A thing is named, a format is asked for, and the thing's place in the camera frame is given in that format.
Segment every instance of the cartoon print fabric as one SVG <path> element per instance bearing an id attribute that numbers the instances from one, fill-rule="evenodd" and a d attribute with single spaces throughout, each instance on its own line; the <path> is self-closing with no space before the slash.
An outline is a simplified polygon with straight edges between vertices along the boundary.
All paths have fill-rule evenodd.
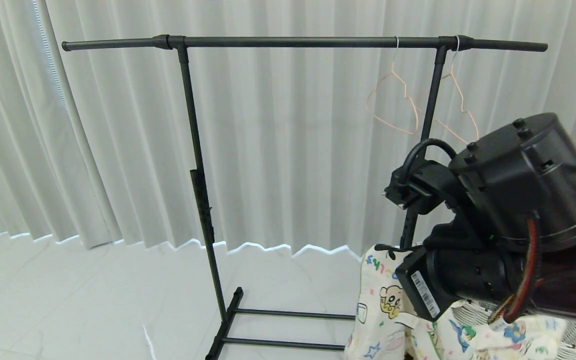
<path id="1" fill-rule="evenodd" d="M 566 321 L 523 316 L 502 331 L 459 323 L 453 309 L 436 323 L 416 317 L 395 269 L 410 251 L 375 245 L 363 256 L 345 360 L 554 360 Z"/>

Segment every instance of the wire hanger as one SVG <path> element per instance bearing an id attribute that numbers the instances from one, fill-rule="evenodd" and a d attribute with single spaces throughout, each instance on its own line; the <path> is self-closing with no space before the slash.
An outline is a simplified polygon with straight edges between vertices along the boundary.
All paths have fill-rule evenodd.
<path id="1" fill-rule="evenodd" d="M 457 83 L 457 78 L 455 77 L 455 57 L 457 57 L 457 53 L 459 53 L 459 46 L 460 46 L 459 35 L 455 35 L 455 37 L 457 38 L 457 50 L 455 50 L 454 54 L 452 55 L 452 61 L 450 62 L 450 72 L 444 76 L 441 76 L 441 81 L 443 81 L 446 78 L 452 79 L 452 83 L 454 84 L 454 87 L 457 88 L 457 92 L 459 92 L 459 96 L 461 98 L 461 105 L 459 107 L 459 111 L 461 111 L 462 114 L 468 114 L 468 117 L 470 118 L 470 121 L 471 121 L 473 127 L 475 128 L 475 140 L 478 141 L 480 139 L 480 128 L 477 126 L 477 121 L 475 121 L 473 114 L 469 110 L 464 109 L 464 101 L 465 101 L 464 100 L 464 93 L 462 92 L 462 88 L 460 88 L 459 84 Z M 439 125 L 443 126 L 446 130 L 448 130 L 448 132 L 453 134 L 462 143 L 468 144 L 470 142 L 470 141 L 464 140 L 463 137 L 459 136 L 456 132 L 454 132 L 445 123 L 437 120 L 434 117 L 432 118 L 432 120 L 436 121 Z"/>
<path id="2" fill-rule="evenodd" d="M 414 135 L 418 132 L 419 130 L 419 112 L 418 112 L 418 107 L 415 105 L 415 101 L 411 98 L 411 96 L 409 96 L 408 94 L 408 85 L 406 84 L 406 81 L 404 81 L 396 72 L 395 72 L 395 58 L 397 57 L 397 52 L 400 49 L 400 37 L 397 36 L 397 48 L 395 49 L 395 54 L 392 56 L 392 64 L 390 66 L 390 72 L 387 73 L 386 75 L 384 75 L 381 79 L 379 79 L 377 81 L 377 84 L 375 84 L 374 89 L 372 89 L 372 91 L 370 92 L 370 94 L 368 94 L 368 98 L 366 98 L 366 111 L 371 114 L 372 117 L 374 117 L 375 119 L 377 119 L 378 121 L 381 121 L 382 123 L 384 123 L 387 126 L 390 126 L 391 128 L 393 128 L 394 130 L 397 130 L 398 132 L 402 132 L 402 133 L 406 133 L 408 135 Z M 377 93 L 377 90 L 379 89 L 379 86 L 381 85 L 381 83 L 386 80 L 387 78 L 390 78 L 391 76 L 393 76 L 395 79 L 397 79 L 400 83 L 403 84 L 404 86 L 404 99 L 408 100 L 410 102 L 410 106 L 412 107 L 412 110 L 414 111 L 414 130 L 412 132 L 408 131 L 408 130 L 404 130 L 400 127 L 397 127 L 393 124 L 391 124 L 390 122 L 380 118 L 379 116 L 377 116 L 377 114 L 375 114 L 375 112 L 370 110 L 369 107 L 369 103 L 370 103 L 370 98 Z"/>

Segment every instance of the curtain fold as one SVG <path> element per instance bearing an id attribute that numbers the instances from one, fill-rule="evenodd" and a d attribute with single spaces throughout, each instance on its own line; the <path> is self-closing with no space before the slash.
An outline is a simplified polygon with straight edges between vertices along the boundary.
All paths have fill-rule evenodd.
<path id="1" fill-rule="evenodd" d="M 23 7 L 0 0 L 0 75 L 16 82 L 5 87 L 0 77 L 0 142 L 7 144 L 0 144 L 0 230 L 60 239 L 77 233 L 88 247 L 119 239 L 177 247 L 202 238 L 176 53 L 61 53 L 61 41 L 464 34 L 548 43 L 545 53 L 450 52 L 444 73 L 454 66 L 481 136 L 553 111 L 576 143 L 576 1 L 38 0 L 38 25 L 12 15 Z M 45 37 L 34 50 L 26 45 L 42 31 L 32 26 L 43 27 Z M 366 110 L 395 53 L 395 70 L 423 119 L 431 49 L 190 49 L 217 241 L 231 249 L 290 244 L 293 251 L 348 245 L 357 253 L 398 243 L 405 213 L 381 194 L 419 133 L 396 132 Z M 472 141 L 475 130 L 460 104 L 450 78 L 442 80 L 435 117 Z M 414 112 L 392 77 L 367 106 L 412 128 Z M 430 136 L 464 148 L 438 123 Z M 440 151 L 428 154 L 448 161 Z M 450 219 L 444 207 L 420 217 L 416 241 Z"/>

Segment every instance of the white wicker basket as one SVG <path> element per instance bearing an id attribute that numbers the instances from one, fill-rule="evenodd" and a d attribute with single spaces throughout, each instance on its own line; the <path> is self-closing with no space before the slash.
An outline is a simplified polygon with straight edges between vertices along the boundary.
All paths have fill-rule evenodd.
<path id="1" fill-rule="evenodd" d="M 492 305 L 467 301 L 461 307 L 454 308 L 455 318 L 470 326 L 486 324 Z M 576 321 L 567 321 L 566 332 L 557 354 L 558 360 L 576 360 Z"/>

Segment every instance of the screw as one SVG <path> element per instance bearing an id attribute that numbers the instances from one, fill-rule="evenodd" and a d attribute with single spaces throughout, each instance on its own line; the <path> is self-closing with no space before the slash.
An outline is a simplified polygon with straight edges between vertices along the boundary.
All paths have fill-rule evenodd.
<path id="1" fill-rule="evenodd" d="M 517 135 L 521 139 L 529 139 L 530 137 L 533 136 L 533 132 L 530 129 L 524 127 L 517 132 Z"/>
<path id="2" fill-rule="evenodd" d="M 514 126 L 516 129 L 523 128 L 524 125 L 526 125 L 526 121 L 524 121 L 523 118 L 518 118 L 512 122 L 512 126 Z"/>
<path id="3" fill-rule="evenodd" d="M 473 162 L 477 161 L 477 157 L 471 153 L 470 155 L 464 157 L 463 161 L 466 162 L 466 164 L 472 164 Z"/>

